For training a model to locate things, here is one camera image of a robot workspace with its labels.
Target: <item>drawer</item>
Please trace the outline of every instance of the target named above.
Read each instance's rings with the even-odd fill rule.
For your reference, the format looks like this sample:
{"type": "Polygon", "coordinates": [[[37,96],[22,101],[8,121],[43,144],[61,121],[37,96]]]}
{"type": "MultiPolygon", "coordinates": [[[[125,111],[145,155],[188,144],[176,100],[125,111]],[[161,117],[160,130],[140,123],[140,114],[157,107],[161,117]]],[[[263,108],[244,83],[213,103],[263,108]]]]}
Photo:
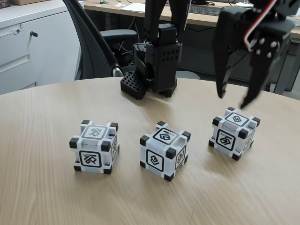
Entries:
{"type": "Polygon", "coordinates": [[[28,56],[14,60],[13,67],[8,64],[0,66],[0,95],[21,90],[37,81],[28,56]]]}
{"type": "Polygon", "coordinates": [[[0,66],[29,55],[25,35],[19,24],[0,29],[0,66]]]}

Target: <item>black symbol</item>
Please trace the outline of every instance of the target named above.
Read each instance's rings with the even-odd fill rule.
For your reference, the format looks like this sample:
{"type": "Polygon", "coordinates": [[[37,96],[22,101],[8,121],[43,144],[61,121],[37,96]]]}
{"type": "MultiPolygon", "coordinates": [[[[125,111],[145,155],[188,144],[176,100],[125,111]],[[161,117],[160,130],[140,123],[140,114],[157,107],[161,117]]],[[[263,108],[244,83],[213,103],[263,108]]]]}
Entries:
{"type": "Polygon", "coordinates": [[[250,142],[252,141],[253,135],[251,135],[251,136],[248,138],[248,140],[247,140],[247,142],[246,142],[246,145],[249,145],[249,144],[250,144],[250,142]]]}
{"type": "Polygon", "coordinates": [[[183,156],[183,154],[180,153],[179,156],[178,156],[178,159],[177,159],[177,163],[180,163],[182,156],[183,156]]]}
{"type": "Polygon", "coordinates": [[[159,164],[158,158],[156,158],[155,156],[151,156],[150,158],[151,158],[151,163],[153,165],[159,164]]]}
{"type": "Polygon", "coordinates": [[[113,146],[112,146],[112,152],[113,152],[113,154],[116,152],[116,150],[117,150],[117,141],[115,141],[113,143],[113,146]]]}
{"type": "Polygon", "coordinates": [[[96,137],[96,136],[98,136],[100,134],[101,130],[102,129],[100,129],[100,128],[93,128],[93,129],[91,129],[91,131],[93,133],[90,133],[89,135],[93,135],[94,137],[96,137]]]}
{"type": "Polygon", "coordinates": [[[224,144],[224,145],[228,145],[228,144],[231,144],[231,140],[232,140],[232,138],[231,137],[229,137],[229,136],[226,136],[226,135],[224,135],[224,134],[221,134],[222,136],[224,136],[224,137],[222,137],[221,139],[220,139],[220,142],[222,143],[222,144],[224,144]]]}
{"type": "Polygon", "coordinates": [[[160,139],[163,139],[165,141],[169,141],[171,139],[171,136],[174,136],[174,134],[172,133],[169,133],[167,131],[164,130],[164,133],[163,134],[160,134],[159,137],[160,139]]]}
{"type": "Polygon", "coordinates": [[[242,120],[241,120],[240,117],[238,117],[238,116],[234,116],[234,117],[233,117],[233,120],[234,120],[234,122],[236,122],[236,123],[242,122],[242,120]]]}
{"type": "Polygon", "coordinates": [[[90,155],[90,154],[83,154],[84,155],[84,161],[86,164],[96,164],[95,162],[97,161],[96,155],[90,155]]]}

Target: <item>lock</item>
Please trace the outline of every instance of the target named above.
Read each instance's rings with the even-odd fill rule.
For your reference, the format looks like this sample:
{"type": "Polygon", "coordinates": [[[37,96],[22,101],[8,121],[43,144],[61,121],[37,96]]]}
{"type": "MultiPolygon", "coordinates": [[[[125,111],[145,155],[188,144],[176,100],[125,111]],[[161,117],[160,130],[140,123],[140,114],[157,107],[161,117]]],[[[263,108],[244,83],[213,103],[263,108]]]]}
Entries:
{"type": "Polygon", "coordinates": [[[13,34],[19,34],[20,31],[21,31],[20,29],[13,30],[13,34]]]}
{"type": "Polygon", "coordinates": [[[38,33],[31,31],[30,36],[38,37],[38,33]]]}

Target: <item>chair backrest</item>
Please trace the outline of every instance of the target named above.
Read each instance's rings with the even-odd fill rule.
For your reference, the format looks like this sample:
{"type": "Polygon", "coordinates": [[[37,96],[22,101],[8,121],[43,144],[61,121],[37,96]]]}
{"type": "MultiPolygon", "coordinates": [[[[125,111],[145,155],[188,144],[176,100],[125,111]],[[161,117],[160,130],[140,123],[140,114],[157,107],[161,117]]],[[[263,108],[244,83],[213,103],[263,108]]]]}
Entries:
{"type": "Polygon", "coordinates": [[[63,0],[73,20],[82,51],[82,79],[111,77],[117,60],[78,0],[63,0]]]}

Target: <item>robotic arm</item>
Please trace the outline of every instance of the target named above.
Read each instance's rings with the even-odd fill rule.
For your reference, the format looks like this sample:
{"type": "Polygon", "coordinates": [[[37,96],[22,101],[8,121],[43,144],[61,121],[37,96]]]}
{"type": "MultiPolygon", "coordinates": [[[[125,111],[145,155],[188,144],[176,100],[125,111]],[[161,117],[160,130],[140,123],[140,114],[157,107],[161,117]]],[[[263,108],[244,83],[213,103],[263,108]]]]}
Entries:
{"type": "Polygon", "coordinates": [[[146,44],[134,46],[135,72],[127,73],[121,81],[122,91],[136,99],[143,98],[149,87],[153,92],[171,97],[177,86],[175,75],[182,49],[177,38],[187,24],[191,0],[169,0],[171,22],[159,24],[166,1],[146,0],[146,44]]]}
{"type": "MultiPolygon", "coordinates": [[[[250,0],[253,8],[229,7],[221,11],[213,40],[217,94],[223,98],[231,71],[247,54],[251,55],[252,76],[241,108],[260,93],[272,66],[285,56],[294,23],[286,20],[296,14],[300,0],[250,0]]],[[[122,91],[141,99],[151,87],[171,97],[181,57],[183,33],[191,0],[169,0],[171,23],[159,24],[166,0],[146,0],[144,37],[146,44],[134,46],[135,72],[121,81],[122,91]]]]}
{"type": "Polygon", "coordinates": [[[252,75],[241,108],[258,95],[272,66],[287,52],[300,0],[250,0],[254,7],[229,7],[220,13],[213,40],[217,93],[223,98],[232,69],[241,61],[237,55],[251,54],[252,75]]]}

